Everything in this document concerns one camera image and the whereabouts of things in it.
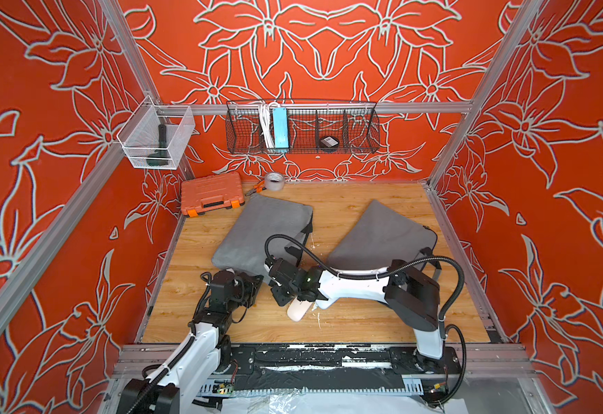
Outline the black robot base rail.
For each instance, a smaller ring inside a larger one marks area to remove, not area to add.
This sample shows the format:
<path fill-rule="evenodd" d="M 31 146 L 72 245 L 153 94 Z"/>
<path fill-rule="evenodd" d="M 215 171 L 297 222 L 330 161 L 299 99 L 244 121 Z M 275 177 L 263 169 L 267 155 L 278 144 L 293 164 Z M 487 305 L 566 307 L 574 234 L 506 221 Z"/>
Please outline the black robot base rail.
<path fill-rule="evenodd" d="M 438 361 L 412 344 L 247 343 L 234 345 L 217 376 L 238 392 L 353 392 L 421 395 L 458 379 L 463 368 L 449 347 Z"/>

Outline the grey laptop bag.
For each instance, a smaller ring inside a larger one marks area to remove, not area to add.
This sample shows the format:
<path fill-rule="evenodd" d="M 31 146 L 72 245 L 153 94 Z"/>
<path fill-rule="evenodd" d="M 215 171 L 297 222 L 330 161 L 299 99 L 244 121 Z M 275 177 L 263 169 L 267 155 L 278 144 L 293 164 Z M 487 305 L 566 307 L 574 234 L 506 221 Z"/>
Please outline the grey laptop bag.
<path fill-rule="evenodd" d="M 339 270 L 382 268 L 393 260 L 411 262 L 423 251 L 432 253 L 437 241 L 433 230 L 374 200 L 325 263 Z"/>
<path fill-rule="evenodd" d="M 279 198 L 253 195 L 212 257 L 218 269 L 233 269 L 270 281 L 265 267 L 266 240 L 283 234 L 306 243 L 313 232 L 313 207 Z"/>

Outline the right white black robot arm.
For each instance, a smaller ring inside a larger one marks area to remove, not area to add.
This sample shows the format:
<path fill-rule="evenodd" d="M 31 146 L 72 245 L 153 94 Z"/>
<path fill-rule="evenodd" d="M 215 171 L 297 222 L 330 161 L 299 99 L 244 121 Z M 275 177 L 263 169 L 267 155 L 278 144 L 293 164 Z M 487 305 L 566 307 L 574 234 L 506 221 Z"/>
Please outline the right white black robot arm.
<path fill-rule="evenodd" d="M 270 252 L 270 243 L 282 239 L 308 255 L 315 267 L 304 270 Z M 327 309 L 341 298 L 374 301 L 389 307 L 415 333 L 415 366 L 422 372 L 444 370 L 438 389 L 423 391 L 422 399 L 432 409 L 442 409 L 462 386 L 466 374 L 467 346 L 460 327 L 446 323 L 446 314 L 465 286 L 465 272 L 453 258 L 422 255 L 405 262 L 394 260 L 388 267 L 345 270 L 331 267 L 292 236 L 275 234 L 264 243 L 265 268 L 270 290 L 288 318 L 299 322 L 314 306 Z M 448 367 L 442 362 L 448 333 L 458 335 L 462 361 L 458 379 L 450 384 Z"/>

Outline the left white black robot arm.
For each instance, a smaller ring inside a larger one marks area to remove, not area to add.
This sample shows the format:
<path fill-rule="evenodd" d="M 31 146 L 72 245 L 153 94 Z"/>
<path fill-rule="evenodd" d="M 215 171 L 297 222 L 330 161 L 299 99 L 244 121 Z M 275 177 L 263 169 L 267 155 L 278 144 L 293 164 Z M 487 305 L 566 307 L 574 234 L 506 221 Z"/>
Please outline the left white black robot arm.
<path fill-rule="evenodd" d="M 233 312 L 254 305 L 263 277 L 226 269 L 205 272 L 201 279 L 206 289 L 188 324 L 189 333 L 152 373 L 129 381 L 118 413 L 181 413 L 194 403 L 211 374 L 233 364 L 227 335 Z"/>

